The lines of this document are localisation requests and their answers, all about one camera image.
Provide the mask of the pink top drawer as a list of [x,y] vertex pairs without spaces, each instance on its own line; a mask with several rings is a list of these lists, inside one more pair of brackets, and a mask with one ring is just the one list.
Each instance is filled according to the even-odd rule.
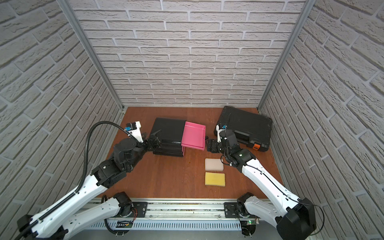
[[197,150],[205,149],[206,141],[206,126],[185,122],[183,137],[181,145],[182,147],[192,148]]

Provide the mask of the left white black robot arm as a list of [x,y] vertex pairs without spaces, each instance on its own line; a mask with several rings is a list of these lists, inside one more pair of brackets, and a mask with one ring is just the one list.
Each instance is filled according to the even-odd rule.
[[79,185],[52,206],[35,215],[18,220],[17,240],[68,240],[87,227],[110,217],[133,217],[138,214],[132,200],[124,192],[117,193],[96,207],[80,209],[94,197],[126,177],[144,154],[160,147],[157,131],[143,140],[139,129],[127,131],[128,138],[114,146],[111,157],[100,163],[88,175],[88,153],[92,127],[87,135],[84,151],[83,175]]

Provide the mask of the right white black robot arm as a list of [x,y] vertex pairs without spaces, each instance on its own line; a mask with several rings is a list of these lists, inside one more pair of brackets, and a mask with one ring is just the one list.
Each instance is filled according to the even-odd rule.
[[284,240],[305,240],[317,229],[315,205],[280,184],[252,152],[240,147],[233,131],[218,130],[216,139],[206,138],[206,147],[208,152],[221,154],[227,165],[249,178],[270,200],[266,203],[251,193],[242,195],[235,207],[240,218],[259,217]]

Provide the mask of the yellow sponge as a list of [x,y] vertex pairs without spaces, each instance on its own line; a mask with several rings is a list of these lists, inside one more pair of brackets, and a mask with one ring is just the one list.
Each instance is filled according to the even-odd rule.
[[225,187],[226,186],[225,174],[205,172],[205,185]]

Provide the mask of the black drawer cabinet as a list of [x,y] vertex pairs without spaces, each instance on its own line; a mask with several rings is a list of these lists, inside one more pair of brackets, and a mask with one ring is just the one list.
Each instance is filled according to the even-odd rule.
[[182,146],[186,120],[156,118],[151,134],[160,131],[157,136],[161,146],[154,149],[154,155],[180,157],[184,156],[185,147]]

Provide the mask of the beige sponge pad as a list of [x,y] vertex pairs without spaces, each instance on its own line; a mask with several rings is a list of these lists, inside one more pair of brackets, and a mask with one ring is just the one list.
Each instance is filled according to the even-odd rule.
[[206,172],[222,172],[224,170],[224,164],[221,159],[205,159],[205,171]]

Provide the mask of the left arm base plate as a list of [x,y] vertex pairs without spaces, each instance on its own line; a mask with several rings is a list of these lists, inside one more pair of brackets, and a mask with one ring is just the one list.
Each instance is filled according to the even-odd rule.
[[131,212],[127,217],[133,219],[134,215],[136,215],[136,218],[145,218],[148,204],[148,202],[133,202]]

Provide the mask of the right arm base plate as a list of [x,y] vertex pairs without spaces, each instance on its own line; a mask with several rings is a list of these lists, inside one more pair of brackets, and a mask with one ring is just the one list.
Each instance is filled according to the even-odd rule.
[[226,219],[258,219],[256,215],[251,215],[240,202],[225,202],[224,213]]

